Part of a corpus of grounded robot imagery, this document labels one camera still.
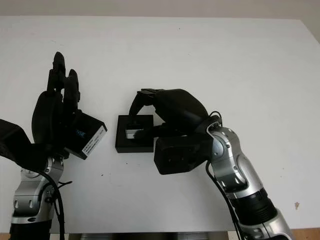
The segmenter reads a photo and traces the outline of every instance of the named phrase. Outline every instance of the black base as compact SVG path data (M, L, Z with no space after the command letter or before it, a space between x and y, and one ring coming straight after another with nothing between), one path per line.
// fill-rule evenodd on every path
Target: black base
M153 115L119 115L116 129L115 149L118 153L153 153L154 138L128 139L126 129L132 124L138 124L143 129L151 129L154 126Z

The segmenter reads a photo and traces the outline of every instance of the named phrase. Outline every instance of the white wall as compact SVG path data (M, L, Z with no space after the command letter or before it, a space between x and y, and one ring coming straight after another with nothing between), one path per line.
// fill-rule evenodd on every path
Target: white wall
M299 19L320 41L320 0L0 0L0 16Z

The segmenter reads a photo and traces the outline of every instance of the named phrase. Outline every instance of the wire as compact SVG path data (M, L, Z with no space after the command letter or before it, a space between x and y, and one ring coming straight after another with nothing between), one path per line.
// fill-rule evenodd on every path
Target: wire
M58 205L59 205L59 213L57 210L57 204L56 204L56 200L54 200L54 209L55 209L55 213L57 215L58 218L58 222L59 222L59 232L60 232L60 240L65 240L65 212L64 212L64 205L62 202L62 197L59 191L59 188L57 186L57 184L55 183L55 181L46 173L44 173L43 171L33 171L37 174L40 174L41 176L43 176L45 179L48 180L48 182L52 185L53 189L54 189L54 194L56 195L56 199L58 201Z
M233 225L234 225L234 229L235 229L235 232L236 232L236 235L238 237L239 240L244 240L244 234L239 226L239 222L238 222L238 218L235 214L235 211L229 201L229 199L227 198L224 190L221 188L221 186L219 185L218 181L216 180L216 178L211 174L211 172L209 171L209 165L210 165L210 162L207 161L206 164L205 164L205 171L206 173L208 174L209 178L213 181L213 183L216 185L216 187L219 189L220 193L222 194L228 208L229 208L229 212L230 212L230 215L231 215L231 219L232 219L232 222L233 222Z
M221 116L220 112L218 112L218 111L212 111L212 112L210 113L209 117L211 117L212 114L217 114L217 115L219 116L219 118L221 119L221 127L223 127L223 124L222 124L222 116Z
M60 189L65 185L72 184L73 182L72 181L67 181L67 182L59 181L58 183L61 184L60 186L58 186L58 189Z

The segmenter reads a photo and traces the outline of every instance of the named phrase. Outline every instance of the white sticker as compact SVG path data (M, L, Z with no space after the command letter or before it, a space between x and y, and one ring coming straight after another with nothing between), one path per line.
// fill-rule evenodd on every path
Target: white sticker
M106 134L106 130L104 126L101 126L98 131L93 135L93 137L90 139L90 141L85 145L85 147L82 149L82 152L88 156L91 151L95 148L95 146L100 142L100 140L103 138L103 136Z

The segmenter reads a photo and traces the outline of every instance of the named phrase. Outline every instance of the white table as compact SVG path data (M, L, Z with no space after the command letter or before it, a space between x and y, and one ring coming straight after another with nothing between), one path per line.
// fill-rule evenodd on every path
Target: white table
M182 88L220 111L289 226L320 227L320 45L300 21L0 17L0 117L29 138L56 51L78 73L80 109L108 128L87 160L65 161L66 232L233 228L204 165L162 176L153 153L116 152L118 115L140 88ZM20 168L0 158L0 232L9 231L19 182Z

